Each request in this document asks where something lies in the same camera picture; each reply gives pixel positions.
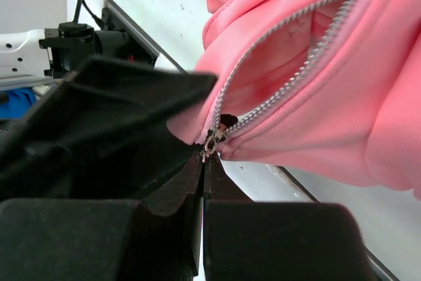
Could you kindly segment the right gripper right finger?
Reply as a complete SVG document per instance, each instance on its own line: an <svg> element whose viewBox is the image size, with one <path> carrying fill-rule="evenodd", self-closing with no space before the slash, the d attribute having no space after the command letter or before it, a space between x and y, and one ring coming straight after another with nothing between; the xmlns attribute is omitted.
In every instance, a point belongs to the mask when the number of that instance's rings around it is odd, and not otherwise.
<svg viewBox="0 0 421 281"><path fill-rule="evenodd" d="M203 167L207 280L375 280L352 214L335 203L255 202L217 155Z"/></svg>

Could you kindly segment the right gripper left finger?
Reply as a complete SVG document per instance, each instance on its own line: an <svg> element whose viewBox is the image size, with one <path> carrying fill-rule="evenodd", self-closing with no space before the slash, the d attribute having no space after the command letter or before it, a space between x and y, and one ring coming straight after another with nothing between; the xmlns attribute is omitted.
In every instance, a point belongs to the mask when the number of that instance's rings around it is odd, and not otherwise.
<svg viewBox="0 0 421 281"><path fill-rule="evenodd" d="M201 159L143 199L1 204L2 280L192 280L199 272Z"/></svg>

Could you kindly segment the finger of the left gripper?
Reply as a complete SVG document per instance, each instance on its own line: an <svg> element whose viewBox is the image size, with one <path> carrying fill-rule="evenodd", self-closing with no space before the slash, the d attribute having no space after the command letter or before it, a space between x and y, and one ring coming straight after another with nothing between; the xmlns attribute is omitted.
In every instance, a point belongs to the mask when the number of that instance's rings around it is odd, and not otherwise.
<svg viewBox="0 0 421 281"><path fill-rule="evenodd" d="M194 151L167 121L212 91L212 74L94 58L1 138L1 197L119 198L166 182Z"/></svg>

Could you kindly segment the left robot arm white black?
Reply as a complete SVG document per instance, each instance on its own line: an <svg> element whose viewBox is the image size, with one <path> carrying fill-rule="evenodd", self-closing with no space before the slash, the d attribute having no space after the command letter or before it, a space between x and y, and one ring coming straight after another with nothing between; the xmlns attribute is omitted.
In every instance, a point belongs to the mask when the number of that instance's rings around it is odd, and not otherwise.
<svg viewBox="0 0 421 281"><path fill-rule="evenodd" d="M158 55L108 9L1 36L1 199L128 197L171 177L190 146L167 120L216 77L157 69Z"/></svg>

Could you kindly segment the pink zip jacket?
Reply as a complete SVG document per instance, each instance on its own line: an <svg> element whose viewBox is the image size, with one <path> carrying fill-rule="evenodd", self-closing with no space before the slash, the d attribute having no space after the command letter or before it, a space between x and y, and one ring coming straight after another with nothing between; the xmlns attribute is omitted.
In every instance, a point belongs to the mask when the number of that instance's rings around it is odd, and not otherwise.
<svg viewBox="0 0 421 281"><path fill-rule="evenodd" d="M168 121L227 161L420 196L420 0L207 0L196 72L217 83Z"/></svg>

